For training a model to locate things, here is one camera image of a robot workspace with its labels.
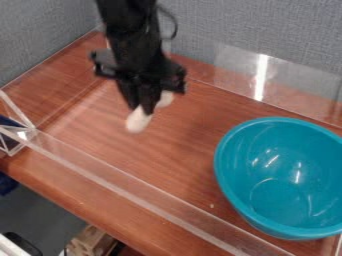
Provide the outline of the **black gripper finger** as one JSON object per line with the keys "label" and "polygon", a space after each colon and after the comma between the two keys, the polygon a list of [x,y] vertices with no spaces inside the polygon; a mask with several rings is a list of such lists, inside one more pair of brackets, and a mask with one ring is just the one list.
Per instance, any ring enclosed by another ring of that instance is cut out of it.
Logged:
{"label": "black gripper finger", "polygon": [[133,81],[120,79],[117,81],[118,88],[122,93],[122,96],[128,102],[128,105],[132,110],[136,110],[140,106],[140,95],[138,95],[138,87]]}
{"label": "black gripper finger", "polygon": [[140,101],[146,115],[153,115],[162,97],[162,87],[156,84],[142,84],[138,90]]}

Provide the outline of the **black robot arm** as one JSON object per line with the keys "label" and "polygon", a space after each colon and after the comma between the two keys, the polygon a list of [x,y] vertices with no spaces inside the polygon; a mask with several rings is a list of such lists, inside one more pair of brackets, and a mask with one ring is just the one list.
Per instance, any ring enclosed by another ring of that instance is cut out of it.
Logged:
{"label": "black robot arm", "polygon": [[186,92],[186,68],[162,49],[178,20],[158,0],[95,0],[110,47],[94,50],[95,74],[113,79],[133,111],[154,114],[164,92]]}

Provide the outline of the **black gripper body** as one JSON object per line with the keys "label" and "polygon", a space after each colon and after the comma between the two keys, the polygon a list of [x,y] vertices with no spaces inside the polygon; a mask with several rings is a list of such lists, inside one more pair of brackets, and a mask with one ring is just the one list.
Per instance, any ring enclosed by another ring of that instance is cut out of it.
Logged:
{"label": "black gripper body", "polygon": [[110,49],[97,49],[90,53],[95,75],[114,80],[132,80],[138,84],[156,83],[164,90],[185,94],[188,90],[186,68],[170,58],[158,60],[144,69],[124,68],[116,62]]}

